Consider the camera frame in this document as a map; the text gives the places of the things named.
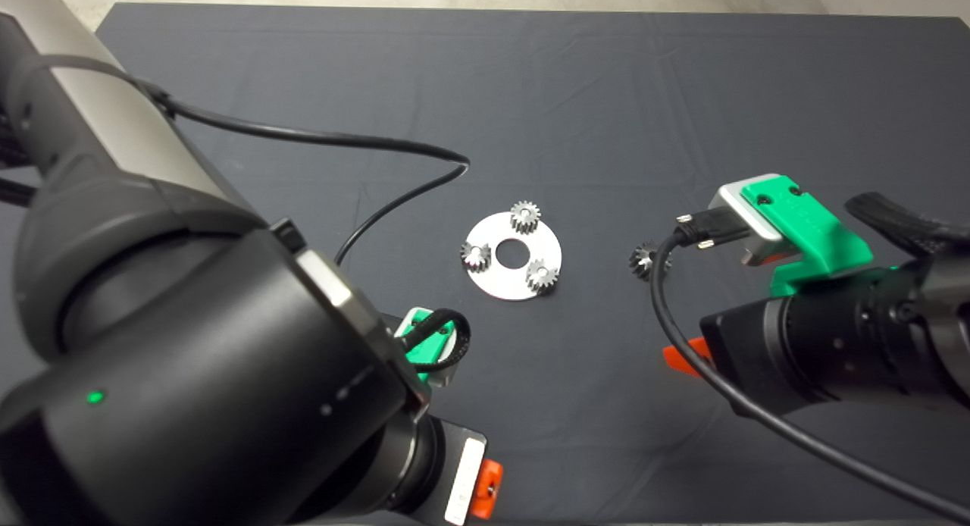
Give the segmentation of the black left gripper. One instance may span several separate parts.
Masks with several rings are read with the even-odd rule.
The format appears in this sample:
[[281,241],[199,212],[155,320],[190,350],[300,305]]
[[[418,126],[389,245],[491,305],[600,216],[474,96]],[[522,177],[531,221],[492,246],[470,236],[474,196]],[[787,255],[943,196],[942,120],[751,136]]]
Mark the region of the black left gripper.
[[487,439],[464,426],[427,416],[417,426],[415,457],[405,475],[405,515],[424,525],[490,520],[505,468],[484,459]]

